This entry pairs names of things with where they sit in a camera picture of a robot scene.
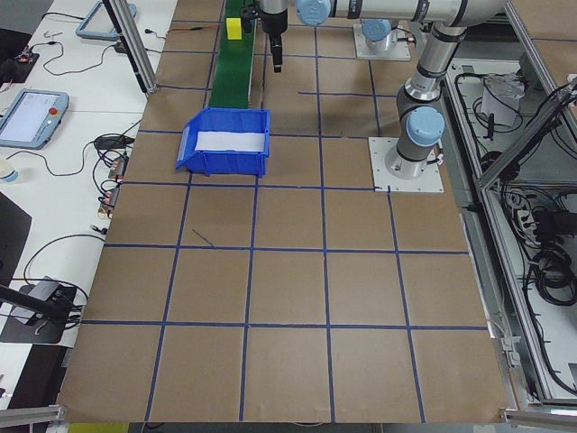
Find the blue plastic bin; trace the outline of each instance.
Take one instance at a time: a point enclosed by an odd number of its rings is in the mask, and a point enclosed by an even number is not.
[[[262,152],[234,150],[197,150],[198,133],[264,134]],[[177,169],[187,167],[194,173],[254,174],[261,178],[267,170],[270,149],[270,111],[238,108],[205,108],[193,117],[182,132]]]

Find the yellow block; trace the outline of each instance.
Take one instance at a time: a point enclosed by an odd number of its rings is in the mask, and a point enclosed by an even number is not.
[[[243,26],[240,18],[226,18],[226,37],[229,41],[239,41],[243,38]]]

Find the tablet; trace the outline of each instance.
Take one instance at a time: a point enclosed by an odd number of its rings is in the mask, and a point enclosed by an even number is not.
[[[40,149],[54,134],[68,106],[66,93],[21,90],[0,119],[0,146]]]
[[[136,16],[136,5],[128,4],[130,14]],[[99,1],[90,10],[87,17],[76,29],[76,35],[85,39],[100,39],[104,41],[116,41],[118,33],[110,21],[110,16],[104,4]]]

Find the white paper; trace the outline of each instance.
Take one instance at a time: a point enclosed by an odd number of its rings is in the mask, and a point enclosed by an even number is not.
[[[197,151],[263,152],[264,134],[198,132]]]

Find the metal bracket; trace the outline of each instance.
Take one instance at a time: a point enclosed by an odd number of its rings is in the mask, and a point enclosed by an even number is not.
[[[385,157],[390,149],[397,145],[398,138],[371,137],[369,149],[371,151],[372,178],[376,191],[388,192],[416,192],[436,193],[444,192],[441,174],[437,164],[427,165],[423,174],[415,180],[403,180],[389,172],[385,166]],[[435,158],[431,151],[429,160]]]
[[[64,420],[64,406],[0,410],[0,428]]]
[[[362,27],[360,24],[353,26],[354,46],[357,50],[357,59],[366,60],[394,60],[394,61],[410,61],[411,54],[408,50],[408,43],[405,41],[396,41],[390,45],[387,50],[374,52],[367,45],[364,34],[362,34]]]

